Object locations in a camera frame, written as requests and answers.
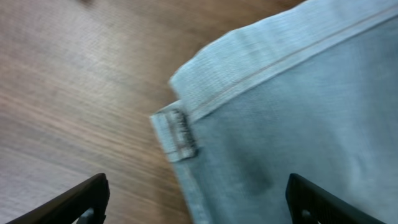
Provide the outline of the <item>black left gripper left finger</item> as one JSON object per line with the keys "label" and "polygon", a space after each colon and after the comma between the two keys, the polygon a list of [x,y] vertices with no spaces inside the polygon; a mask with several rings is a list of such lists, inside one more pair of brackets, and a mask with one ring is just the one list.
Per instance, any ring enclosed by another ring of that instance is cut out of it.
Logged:
{"label": "black left gripper left finger", "polygon": [[7,224],[103,224],[109,197],[106,175],[99,173]]}

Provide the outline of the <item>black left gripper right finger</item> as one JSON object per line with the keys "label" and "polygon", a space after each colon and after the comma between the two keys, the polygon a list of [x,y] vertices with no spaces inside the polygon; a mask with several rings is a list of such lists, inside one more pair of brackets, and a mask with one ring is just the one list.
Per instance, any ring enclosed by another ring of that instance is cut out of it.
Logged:
{"label": "black left gripper right finger", "polygon": [[290,174],[285,197],[293,224],[384,224],[298,174]]}

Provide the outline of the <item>light blue denim shorts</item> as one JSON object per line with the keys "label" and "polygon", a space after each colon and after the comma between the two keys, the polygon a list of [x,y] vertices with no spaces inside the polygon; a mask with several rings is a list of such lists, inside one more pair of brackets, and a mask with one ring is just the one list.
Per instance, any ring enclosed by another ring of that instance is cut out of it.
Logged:
{"label": "light blue denim shorts", "polygon": [[397,0],[315,0],[233,30],[152,115],[195,223],[290,223],[297,173],[397,222]]}

